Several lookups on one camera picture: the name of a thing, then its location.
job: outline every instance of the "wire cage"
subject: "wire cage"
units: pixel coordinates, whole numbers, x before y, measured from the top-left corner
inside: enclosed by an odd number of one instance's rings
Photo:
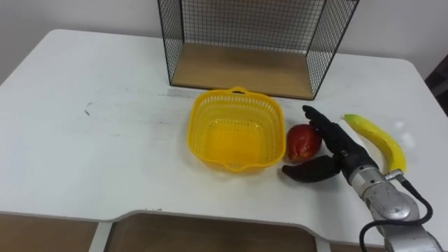
[[[171,85],[314,99],[359,0],[157,0]]]

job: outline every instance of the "black cable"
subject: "black cable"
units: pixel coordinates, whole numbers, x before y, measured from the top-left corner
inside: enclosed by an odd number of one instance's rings
[[[419,220],[409,220],[409,221],[403,221],[403,220],[375,220],[371,223],[368,223],[365,225],[361,231],[359,232],[359,246],[361,247],[362,252],[367,252],[367,248],[365,247],[364,243],[364,236],[365,233],[373,227],[379,226],[379,225],[401,225],[401,226],[413,226],[413,225],[422,225],[426,222],[428,222],[433,217],[433,208],[429,204],[429,202],[424,199],[419,192],[412,186],[412,184],[407,181],[401,181],[401,185],[410,192],[416,199],[418,199],[425,207],[426,207],[426,214],[423,218],[420,218]]]

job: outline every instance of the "table leg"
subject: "table leg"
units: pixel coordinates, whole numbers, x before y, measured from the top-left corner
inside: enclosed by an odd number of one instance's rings
[[[315,237],[314,241],[316,242],[316,252],[331,252],[330,244],[328,243],[328,241],[323,240],[319,237]]]
[[[89,252],[104,252],[113,223],[98,223]]]

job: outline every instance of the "white wall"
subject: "white wall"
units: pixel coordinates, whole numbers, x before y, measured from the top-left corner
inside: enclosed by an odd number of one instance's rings
[[[156,0],[0,0],[0,83],[53,29],[161,34]],[[361,0],[339,51],[404,58],[426,77],[448,54],[448,0]]]

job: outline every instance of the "basket handle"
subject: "basket handle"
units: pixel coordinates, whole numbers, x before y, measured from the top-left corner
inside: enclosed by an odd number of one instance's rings
[[[250,93],[249,91],[247,91],[244,87],[232,87],[229,90],[227,90],[228,92],[231,92],[233,94],[241,94],[241,95],[245,95]]]

